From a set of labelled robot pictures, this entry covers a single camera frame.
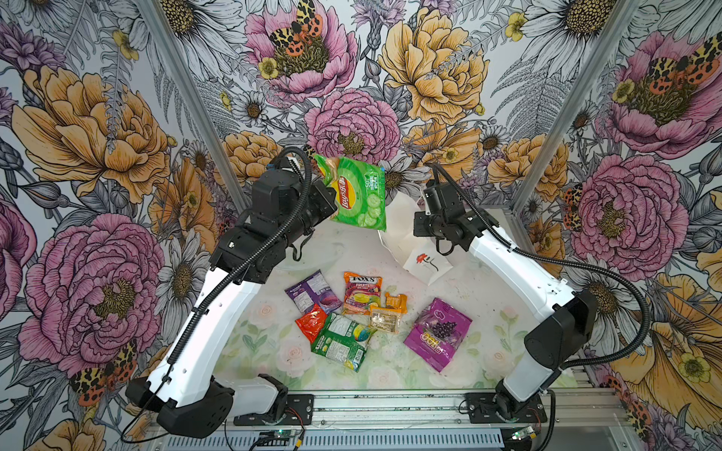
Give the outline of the green Lay's chips bag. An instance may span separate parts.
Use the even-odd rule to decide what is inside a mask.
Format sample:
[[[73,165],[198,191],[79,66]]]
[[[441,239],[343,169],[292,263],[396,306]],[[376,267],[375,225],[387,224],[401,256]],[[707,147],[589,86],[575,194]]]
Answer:
[[[313,156],[323,184],[336,192],[338,212],[332,220],[361,229],[387,230],[385,170],[349,158]]]

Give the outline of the purple Fox's berries candy bag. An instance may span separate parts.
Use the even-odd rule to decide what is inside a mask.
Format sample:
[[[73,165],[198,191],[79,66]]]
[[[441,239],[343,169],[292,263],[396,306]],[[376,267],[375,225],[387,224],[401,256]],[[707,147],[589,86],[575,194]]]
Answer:
[[[285,289],[285,293],[293,301],[302,315],[308,314],[315,306],[325,313],[336,311],[343,302],[329,286],[321,271]]]

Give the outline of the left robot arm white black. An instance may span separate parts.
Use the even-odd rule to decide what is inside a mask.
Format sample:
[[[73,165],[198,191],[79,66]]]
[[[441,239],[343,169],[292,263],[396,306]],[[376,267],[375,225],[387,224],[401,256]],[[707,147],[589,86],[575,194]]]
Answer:
[[[211,266],[180,334],[147,377],[126,395],[171,435],[202,439],[227,420],[280,421],[288,388],[266,375],[222,383],[214,368],[233,329],[288,249],[337,210],[336,191],[314,176],[269,169],[252,186],[252,204],[220,238]]]

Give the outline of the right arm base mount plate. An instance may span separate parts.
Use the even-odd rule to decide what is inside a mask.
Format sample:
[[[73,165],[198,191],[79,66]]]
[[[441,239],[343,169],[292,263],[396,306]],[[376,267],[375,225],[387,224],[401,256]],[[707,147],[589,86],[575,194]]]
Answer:
[[[539,394],[527,401],[518,401],[504,394],[471,392],[464,395],[464,404],[472,424],[541,424],[548,419]]]

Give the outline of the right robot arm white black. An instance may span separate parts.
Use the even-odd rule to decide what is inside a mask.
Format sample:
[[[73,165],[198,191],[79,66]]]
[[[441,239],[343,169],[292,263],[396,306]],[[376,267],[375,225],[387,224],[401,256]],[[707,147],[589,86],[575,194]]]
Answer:
[[[562,374],[562,365],[592,335],[596,300],[574,291],[525,257],[492,215],[466,210],[458,190],[432,180],[423,191],[425,212],[417,212],[414,235],[446,241],[490,267],[525,302],[538,325],[525,336],[525,353],[496,387],[494,411],[515,421]]]

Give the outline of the orange Fox's fruits candy bag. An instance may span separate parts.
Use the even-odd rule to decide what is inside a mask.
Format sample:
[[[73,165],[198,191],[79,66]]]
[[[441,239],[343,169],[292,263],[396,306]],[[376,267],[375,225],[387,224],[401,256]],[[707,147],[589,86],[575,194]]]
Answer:
[[[372,306],[382,306],[381,276],[345,272],[345,291],[342,306],[344,315],[368,315]]]

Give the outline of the magenta chocolate snack bag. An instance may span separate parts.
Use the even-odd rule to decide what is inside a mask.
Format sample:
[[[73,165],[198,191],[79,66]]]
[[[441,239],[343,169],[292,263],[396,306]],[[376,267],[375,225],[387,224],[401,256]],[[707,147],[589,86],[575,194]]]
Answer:
[[[472,319],[440,298],[420,313],[404,345],[442,372],[452,361],[472,324]]]

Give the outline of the white paper gift bag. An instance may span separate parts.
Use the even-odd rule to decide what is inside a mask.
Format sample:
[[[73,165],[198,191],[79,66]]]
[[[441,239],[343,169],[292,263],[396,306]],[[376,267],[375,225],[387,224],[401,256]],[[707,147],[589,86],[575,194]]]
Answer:
[[[423,217],[426,216],[412,197],[399,193],[385,208],[387,229],[380,231],[379,237],[398,265],[430,286],[451,271],[453,266],[446,257],[436,251],[431,239],[414,235],[413,226],[417,212],[421,212]]]

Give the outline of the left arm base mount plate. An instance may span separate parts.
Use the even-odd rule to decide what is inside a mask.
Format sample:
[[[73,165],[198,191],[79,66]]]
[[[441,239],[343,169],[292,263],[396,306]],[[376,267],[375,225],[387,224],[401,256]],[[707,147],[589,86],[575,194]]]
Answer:
[[[314,403],[315,397],[311,394],[290,394],[280,418],[275,419],[272,413],[250,413],[234,417],[232,424],[237,427],[307,427],[312,424]]]

